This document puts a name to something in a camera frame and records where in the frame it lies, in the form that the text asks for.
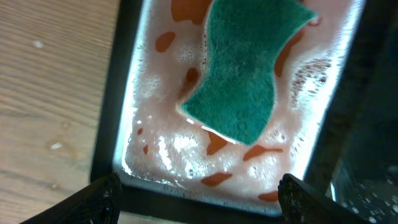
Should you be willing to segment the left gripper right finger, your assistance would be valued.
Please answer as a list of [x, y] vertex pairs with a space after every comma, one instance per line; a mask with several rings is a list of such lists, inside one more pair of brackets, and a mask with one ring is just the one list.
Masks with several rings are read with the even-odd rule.
[[284, 174], [278, 199], [288, 224], [368, 224], [292, 174]]

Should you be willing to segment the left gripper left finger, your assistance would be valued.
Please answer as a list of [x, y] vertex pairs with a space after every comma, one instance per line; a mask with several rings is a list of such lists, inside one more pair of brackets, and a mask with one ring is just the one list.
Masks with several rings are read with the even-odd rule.
[[120, 201], [120, 178], [112, 173], [21, 224], [117, 224]]

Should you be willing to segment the green yellow sponge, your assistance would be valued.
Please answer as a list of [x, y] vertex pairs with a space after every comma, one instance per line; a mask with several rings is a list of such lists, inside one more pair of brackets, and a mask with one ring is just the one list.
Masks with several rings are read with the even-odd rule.
[[276, 60], [315, 17], [294, 0], [214, 1], [203, 82], [180, 105], [181, 112], [229, 139], [255, 143], [272, 115]]

